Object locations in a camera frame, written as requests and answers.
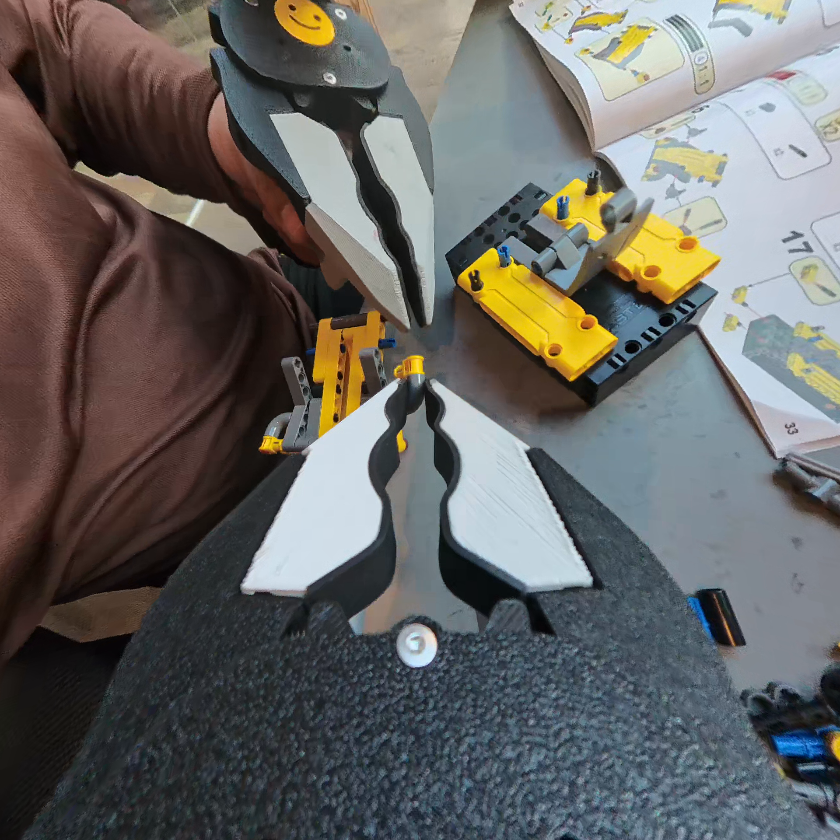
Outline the open instruction booklet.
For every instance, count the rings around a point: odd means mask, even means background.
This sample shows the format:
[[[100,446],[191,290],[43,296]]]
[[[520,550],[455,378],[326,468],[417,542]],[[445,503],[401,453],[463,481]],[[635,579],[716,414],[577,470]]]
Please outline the open instruction booklet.
[[[838,446],[839,2],[511,2],[597,157],[721,258],[700,321],[774,455]]]

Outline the yellow panel vehicle assembly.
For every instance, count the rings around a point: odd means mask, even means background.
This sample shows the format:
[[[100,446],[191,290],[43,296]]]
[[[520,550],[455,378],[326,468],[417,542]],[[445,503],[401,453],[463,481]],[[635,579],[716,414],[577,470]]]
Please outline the yellow panel vehicle assembly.
[[[303,452],[382,391],[389,384],[383,351],[395,345],[377,311],[319,321],[307,359],[281,362],[292,409],[279,455]]]

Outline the grey desk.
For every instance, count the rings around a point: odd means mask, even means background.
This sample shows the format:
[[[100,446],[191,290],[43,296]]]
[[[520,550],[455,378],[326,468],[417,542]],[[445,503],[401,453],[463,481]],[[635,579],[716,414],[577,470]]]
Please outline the grey desk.
[[[523,183],[590,163],[585,135],[507,2],[372,2],[412,84],[470,5],[431,123],[436,312],[405,336],[448,388],[570,472],[562,501],[605,591],[551,597],[558,637],[502,645],[501,676],[445,700],[488,713],[476,750],[440,743],[454,828],[420,837],[838,838],[794,802],[738,691],[810,687],[836,630],[838,526],[771,457],[695,332],[585,408],[461,290],[445,253]],[[725,590],[746,646],[720,647],[686,598]]]

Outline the black base yellow panel assembly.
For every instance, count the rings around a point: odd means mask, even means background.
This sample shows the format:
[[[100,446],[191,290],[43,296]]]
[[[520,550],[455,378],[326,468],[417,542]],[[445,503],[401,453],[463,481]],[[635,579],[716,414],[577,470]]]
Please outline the black base yellow panel assembly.
[[[519,192],[447,252],[461,289],[596,406],[681,341],[717,295],[721,258],[594,167]]]

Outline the pile of small building pieces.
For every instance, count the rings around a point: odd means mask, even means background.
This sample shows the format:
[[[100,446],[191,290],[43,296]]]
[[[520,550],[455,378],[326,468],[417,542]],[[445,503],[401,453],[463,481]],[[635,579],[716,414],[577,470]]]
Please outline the pile of small building pieces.
[[[774,768],[831,832],[839,831],[839,643],[811,694],[771,681],[740,702]]]

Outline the black and blue connector piece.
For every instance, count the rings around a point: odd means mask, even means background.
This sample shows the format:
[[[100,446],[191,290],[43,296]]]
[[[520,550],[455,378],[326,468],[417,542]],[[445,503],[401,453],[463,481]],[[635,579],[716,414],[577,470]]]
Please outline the black and blue connector piece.
[[[728,593],[719,587],[697,590],[686,598],[709,638],[724,648],[743,648],[747,642]]]

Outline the person's left hand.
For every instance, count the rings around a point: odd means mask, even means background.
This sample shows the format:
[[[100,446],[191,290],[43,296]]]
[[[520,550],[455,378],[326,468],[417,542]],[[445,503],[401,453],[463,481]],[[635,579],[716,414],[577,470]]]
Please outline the person's left hand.
[[[238,149],[228,126],[221,92],[209,111],[206,131],[216,163],[235,185],[236,192],[279,235],[287,251],[305,265],[318,266],[322,253],[309,236],[290,198]]]

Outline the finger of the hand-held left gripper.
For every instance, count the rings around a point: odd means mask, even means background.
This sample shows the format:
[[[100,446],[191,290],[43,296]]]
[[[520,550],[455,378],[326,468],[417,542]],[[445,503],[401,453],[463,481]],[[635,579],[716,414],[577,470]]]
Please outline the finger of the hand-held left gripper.
[[[397,265],[362,203],[359,179],[339,136],[299,112],[269,118],[309,195],[304,226],[321,252],[325,280],[333,289],[350,283],[399,330],[408,331]]]
[[[392,198],[400,244],[408,250],[403,277],[417,324],[434,319],[434,199],[401,117],[377,117],[362,130],[362,144],[374,173]]]

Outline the person's left forearm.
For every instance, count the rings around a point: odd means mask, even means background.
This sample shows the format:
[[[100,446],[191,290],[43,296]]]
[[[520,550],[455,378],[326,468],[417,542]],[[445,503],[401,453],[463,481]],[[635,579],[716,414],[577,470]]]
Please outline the person's left forearm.
[[[210,71],[103,2],[2,2],[2,67],[71,165],[229,203]]]

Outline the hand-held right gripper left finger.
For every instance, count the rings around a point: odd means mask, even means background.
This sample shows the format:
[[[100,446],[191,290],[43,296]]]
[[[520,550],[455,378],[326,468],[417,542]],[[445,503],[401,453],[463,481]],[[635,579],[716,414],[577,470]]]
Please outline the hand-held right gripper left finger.
[[[407,415],[408,383],[394,381],[308,447],[240,584],[244,595],[332,602],[355,618],[385,592],[396,568],[386,488]]]

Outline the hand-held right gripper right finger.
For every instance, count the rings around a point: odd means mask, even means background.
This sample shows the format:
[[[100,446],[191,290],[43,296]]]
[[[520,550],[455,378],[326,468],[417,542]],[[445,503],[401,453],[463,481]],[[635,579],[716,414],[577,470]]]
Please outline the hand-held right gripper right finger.
[[[434,465],[446,489],[439,569],[458,599],[489,617],[516,600],[589,590],[594,576],[532,462],[532,449],[439,381],[426,384]]]

